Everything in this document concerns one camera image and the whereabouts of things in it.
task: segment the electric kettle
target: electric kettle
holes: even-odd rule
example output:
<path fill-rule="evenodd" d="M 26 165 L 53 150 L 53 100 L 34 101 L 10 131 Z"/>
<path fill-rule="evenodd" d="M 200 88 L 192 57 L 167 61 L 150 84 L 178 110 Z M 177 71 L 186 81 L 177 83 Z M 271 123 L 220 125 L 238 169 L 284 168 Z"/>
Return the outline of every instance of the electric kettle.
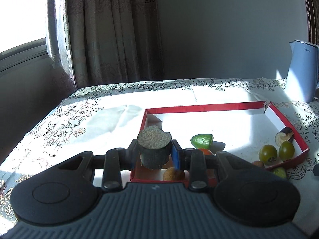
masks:
<path fill-rule="evenodd" d="M 312 102 L 319 88 L 319 46 L 310 42 L 289 42 L 292 51 L 285 92 L 293 100 Z"/>

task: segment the window frame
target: window frame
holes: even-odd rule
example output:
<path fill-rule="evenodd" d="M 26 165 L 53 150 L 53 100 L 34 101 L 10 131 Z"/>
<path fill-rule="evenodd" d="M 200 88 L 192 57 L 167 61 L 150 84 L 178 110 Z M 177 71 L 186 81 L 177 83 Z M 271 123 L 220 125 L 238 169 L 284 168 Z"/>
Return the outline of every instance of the window frame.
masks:
<path fill-rule="evenodd" d="M 0 72 L 47 54 L 46 38 L 34 40 L 0 53 Z"/>

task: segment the green fruit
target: green fruit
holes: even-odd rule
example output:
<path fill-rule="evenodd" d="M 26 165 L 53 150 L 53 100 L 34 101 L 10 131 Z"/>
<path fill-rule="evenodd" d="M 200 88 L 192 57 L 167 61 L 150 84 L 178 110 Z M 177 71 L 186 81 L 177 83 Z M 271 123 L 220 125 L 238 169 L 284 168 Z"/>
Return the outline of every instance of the green fruit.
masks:
<path fill-rule="evenodd" d="M 281 144 L 278 155 L 282 161 L 287 161 L 291 158 L 293 158 L 293 155 L 295 154 L 295 147 L 293 144 L 289 141 L 285 141 Z"/>
<path fill-rule="evenodd" d="M 197 148 L 204 148 L 209 149 L 214 136 L 212 134 L 198 134 L 191 138 L 190 142 L 192 143 L 193 147 Z"/>
<path fill-rule="evenodd" d="M 259 159 L 266 165 L 272 164 L 277 159 L 277 149 L 272 145 L 264 145 L 259 151 Z"/>
<path fill-rule="evenodd" d="M 282 167 L 278 167 L 278 168 L 273 169 L 272 173 L 277 175 L 280 178 L 283 178 L 283 179 L 287 178 L 286 170 Z"/>

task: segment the white lace tablecloth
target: white lace tablecloth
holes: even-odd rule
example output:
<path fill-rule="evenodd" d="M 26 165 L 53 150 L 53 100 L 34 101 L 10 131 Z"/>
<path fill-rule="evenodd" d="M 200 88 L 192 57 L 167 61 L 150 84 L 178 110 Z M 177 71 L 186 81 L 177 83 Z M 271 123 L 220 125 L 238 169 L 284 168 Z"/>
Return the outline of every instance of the white lace tablecloth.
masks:
<path fill-rule="evenodd" d="M 319 103 L 291 101 L 285 80 L 192 79 L 83 88 L 26 134 L 0 166 L 0 233 L 17 222 L 10 194 L 20 182 L 82 151 L 105 154 L 137 137 L 145 108 L 270 100 L 310 147 L 303 164 L 288 170 L 301 195 L 294 223 L 307 234 L 319 226 Z"/>

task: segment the beige curtain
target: beige curtain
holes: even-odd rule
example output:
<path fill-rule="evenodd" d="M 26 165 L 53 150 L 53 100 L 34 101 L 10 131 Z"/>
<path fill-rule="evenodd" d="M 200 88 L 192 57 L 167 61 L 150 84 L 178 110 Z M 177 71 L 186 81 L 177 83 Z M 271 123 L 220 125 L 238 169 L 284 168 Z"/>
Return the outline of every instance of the beige curtain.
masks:
<path fill-rule="evenodd" d="M 47 0 L 53 68 L 76 88 L 162 80 L 156 0 Z"/>

